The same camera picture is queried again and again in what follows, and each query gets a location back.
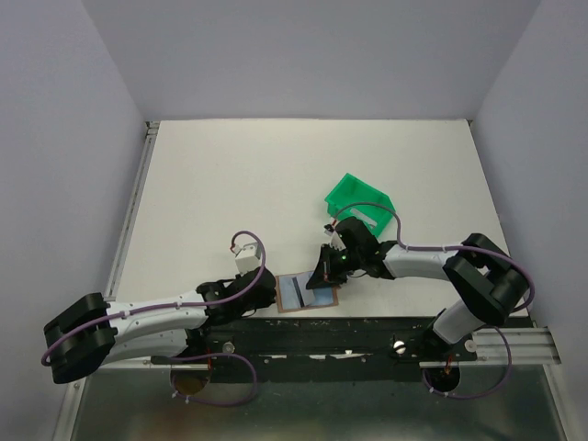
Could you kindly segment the tan leather card holder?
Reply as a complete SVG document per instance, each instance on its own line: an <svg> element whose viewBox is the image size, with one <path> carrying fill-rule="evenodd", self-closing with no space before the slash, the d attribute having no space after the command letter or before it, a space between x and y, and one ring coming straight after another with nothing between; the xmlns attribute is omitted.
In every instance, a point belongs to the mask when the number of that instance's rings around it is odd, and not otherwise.
<svg viewBox="0 0 588 441"><path fill-rule="evenodd" d="M331 308L338 305L335 287L307 289L311 272L277 277L279 313Z"/></svg>

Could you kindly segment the green plastic bin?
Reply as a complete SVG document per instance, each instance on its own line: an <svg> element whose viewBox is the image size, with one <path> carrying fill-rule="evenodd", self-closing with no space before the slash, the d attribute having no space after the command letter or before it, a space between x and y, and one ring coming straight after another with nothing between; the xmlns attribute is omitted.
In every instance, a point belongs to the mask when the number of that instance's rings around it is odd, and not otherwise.
<svg viewBox="0 0 588 441"><path fill-rule="evenodd" d="M392 215L381 206L395 210L389 196L361 179L345 174L324 198L327 213L339 221L355 217L363 221L367 228L379 237L392 220Z"/></svg>

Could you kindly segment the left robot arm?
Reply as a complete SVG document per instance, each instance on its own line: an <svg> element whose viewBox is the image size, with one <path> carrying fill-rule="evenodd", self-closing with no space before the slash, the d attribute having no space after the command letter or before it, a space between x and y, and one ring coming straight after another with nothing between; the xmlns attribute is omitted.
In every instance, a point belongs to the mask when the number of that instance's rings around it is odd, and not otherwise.
<svg viewBox="0 0 588 441"><path fill-rule="evenodd" d="M204 349L200 332L271 306L276 285L268 269L258 268L163 300L108 302L101 293L86 294L44 326L41 364L56 384L65 384L137 357L195 362Z"/></svg>

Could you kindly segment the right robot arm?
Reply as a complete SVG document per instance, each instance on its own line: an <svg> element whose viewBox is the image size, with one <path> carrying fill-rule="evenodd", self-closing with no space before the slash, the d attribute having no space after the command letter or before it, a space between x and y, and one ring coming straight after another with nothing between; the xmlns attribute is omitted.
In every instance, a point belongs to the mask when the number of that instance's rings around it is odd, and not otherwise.
<svg viewBox="0 0 588 441"><path fill-rule="evenodd" d="M463 337L481 327L503 325L525 307L524 296L531 300L535 294L530 275L480 233L442 247L399 239L379 242L356 218L341 220L330 231L332 241L321 246L308 290L343 285L357 270L388 280L420 277L451 283L459 300L435 317L421 339L424 352L435 360L453 353Z"/></svg>

